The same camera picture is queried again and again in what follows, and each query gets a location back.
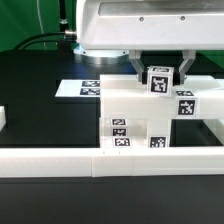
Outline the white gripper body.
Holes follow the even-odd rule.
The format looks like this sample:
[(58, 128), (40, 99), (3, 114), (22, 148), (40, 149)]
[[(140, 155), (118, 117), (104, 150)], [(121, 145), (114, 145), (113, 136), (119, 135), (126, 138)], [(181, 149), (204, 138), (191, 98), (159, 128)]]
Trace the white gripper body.
[(94, 50), (223, 50), (224, 0), (77, 0), (77, 41)]

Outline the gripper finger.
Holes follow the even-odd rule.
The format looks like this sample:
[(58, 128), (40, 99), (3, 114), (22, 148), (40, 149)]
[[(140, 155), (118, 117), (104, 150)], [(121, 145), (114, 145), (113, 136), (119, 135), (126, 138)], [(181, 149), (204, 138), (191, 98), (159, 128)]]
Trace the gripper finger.
[(142, 84), (147, 83), (147, 69), (141, 61), (141, 50), (130, 50), (129, 61), (137, 72), (138, 81)]
[(174, 70), (173, 84), (183, 85), (187, 78), (187, 71), (192, 66), (196, 58), (195, 50), (183, 50), (182, 51), (183, 61), (178, 69)]

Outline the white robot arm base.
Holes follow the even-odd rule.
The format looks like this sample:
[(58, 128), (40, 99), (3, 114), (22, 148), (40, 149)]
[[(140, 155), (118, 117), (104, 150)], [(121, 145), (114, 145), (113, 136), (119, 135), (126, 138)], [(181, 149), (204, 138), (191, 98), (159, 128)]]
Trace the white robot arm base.
[(115, 65), (129, 61), (126, 50), (86, 50), (81, 45), (74, 49), (74, 58), (78, 62), (95, 65)]

